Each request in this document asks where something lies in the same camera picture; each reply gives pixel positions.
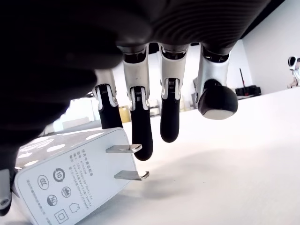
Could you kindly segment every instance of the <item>metal prong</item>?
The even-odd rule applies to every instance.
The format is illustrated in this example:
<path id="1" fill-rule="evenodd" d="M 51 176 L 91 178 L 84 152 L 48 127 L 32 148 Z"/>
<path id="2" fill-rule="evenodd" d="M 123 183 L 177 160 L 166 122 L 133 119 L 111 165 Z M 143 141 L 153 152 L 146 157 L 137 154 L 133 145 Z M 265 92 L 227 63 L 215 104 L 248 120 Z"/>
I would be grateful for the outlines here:
<path id="1" fill-rule="evenodd" d="M 114 145 L 106 149 L 106 153 L 136 153 L 142 149 L 141 144 Z"/>
<path id="2" fill-rule="evenodd" d="M 149 177 L 149 171 L 129 171 L 129 170 L 122 170 L 121 172 L 117 173 L 115 179 L 123 179 L 123 180 L 139 180 L 142 181 Z"/>

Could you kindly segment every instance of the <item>power adapter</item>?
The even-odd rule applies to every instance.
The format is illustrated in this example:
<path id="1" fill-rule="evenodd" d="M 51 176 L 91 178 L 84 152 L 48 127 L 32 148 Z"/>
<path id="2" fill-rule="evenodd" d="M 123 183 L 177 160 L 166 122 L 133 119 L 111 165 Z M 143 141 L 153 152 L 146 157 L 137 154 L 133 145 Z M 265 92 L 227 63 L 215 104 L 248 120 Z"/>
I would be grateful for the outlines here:
<path id="1" fill-rule="evenodd" d="M 34 225 L 74 225 L 149 172 L 136 170 L 122 128 L 41 137 L 23 146 L 13 191 Z"/>

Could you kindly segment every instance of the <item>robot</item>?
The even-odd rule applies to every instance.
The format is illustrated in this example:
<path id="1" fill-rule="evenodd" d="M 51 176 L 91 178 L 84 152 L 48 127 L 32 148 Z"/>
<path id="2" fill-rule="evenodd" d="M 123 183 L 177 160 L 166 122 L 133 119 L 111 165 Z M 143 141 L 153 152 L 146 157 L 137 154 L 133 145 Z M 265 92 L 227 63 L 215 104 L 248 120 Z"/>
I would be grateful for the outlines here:
<path id="1" fill-rule="evenodd" d="M 287 61 L 290 70 L 292 71 L 294 81 L 287 85 L 287 88 L 298 87 L 300 83 L 300 58 L 291 56 Z"/>
<path id="2" fill-rule="evenodd" d="M 178 136 L 180 90 L 191 43 L 201 43 L 198 110 L 209 119 L 232 116 L 238 102 L 226 87 L 230 51 L 269 2 L 1 3 L 1 82 L 5 85 L 0 89 L 0 215 L 7 214 L 11 205 L 18 149 L 58 119 L 71 99 L 92 89 L 103 128 L 122 127 L 111 71 L 121 61 L 131 102 L 132 143 L 142 144 L 135 156 L 151 157 L 148 43 L 159 43 L 161 53 L 163 140 L 170 143 Z"/>

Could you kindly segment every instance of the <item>white table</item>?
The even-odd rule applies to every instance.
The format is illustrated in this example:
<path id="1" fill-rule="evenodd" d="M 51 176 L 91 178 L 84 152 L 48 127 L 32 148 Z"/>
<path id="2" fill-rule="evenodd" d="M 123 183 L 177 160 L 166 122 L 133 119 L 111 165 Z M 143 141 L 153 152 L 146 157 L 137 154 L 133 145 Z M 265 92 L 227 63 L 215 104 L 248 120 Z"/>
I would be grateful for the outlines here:
<path id="1" fill-rule="evenodd" d="M 131 182 L 81 225 L 299 225 L 300 89 L 239 101 L 223 121 L 180 114 L 171 144 L 151 119 L 154 154 Z M 131 139 L 131 124 L 124 128 Z M 1 225 L 29 225 L 16 209 Z"/>

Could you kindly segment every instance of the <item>black fingertip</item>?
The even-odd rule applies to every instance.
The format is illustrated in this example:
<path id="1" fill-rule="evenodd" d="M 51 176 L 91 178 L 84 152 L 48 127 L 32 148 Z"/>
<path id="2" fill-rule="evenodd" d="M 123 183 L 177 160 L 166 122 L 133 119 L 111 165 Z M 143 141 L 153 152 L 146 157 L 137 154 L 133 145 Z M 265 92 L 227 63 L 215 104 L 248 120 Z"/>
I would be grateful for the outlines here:
<path id="1" fill-rule="evenodd" d="M 179 133 L 180 100 L 169 97 L 161 99 L 160 136 L 167 142 L 174 142 Z"/>
<path id="2" fill-rule="evenodd" d="M 233 115 L 238 110 L 238 99 L 236 94 L 228 87 L 214 86 L 209 87 L 200 97 L 198 110 L 203 116 L 210 111 L 220 111 L 220 114 L 215 113 L 214 120 L 223 120 Z"/>
<path id="3" fill-rule="evenodd" d="M 12 202 L 12 199 L 10 199 L 10 203 L 6 208 L 0 210 L 0 217 L 3 217 L 8 213 L 10 206 L 11 206 L 11 202 Z"/>
<path id="4" fill-rule="evenodd" d="M 122 120 L 119 112 L 119 105 L 112 107 L 110 104 L 105 105 L 99 110 L 102 129 L 123 128 Z"/>
<path id="5" fill-rule="evenodd" d="M 102 129 L 123 128 L 119 105 L 111 105 L 106 84 L 101 84 L 97 88 L 100 90 L 102 100 L 102 109 L 99 110 Z"/>
<path id="6" fill-rule="evenodd" d="M 153 153 L 153 140 L 150 123 L 150 109 L 144 110 L 142 102 L 136 102 L 135 110 L 130 111 L 132 121 L 132 144 L 141 144 L 142 149 L 135 153 L 138 160 L 146 161 Z"/>

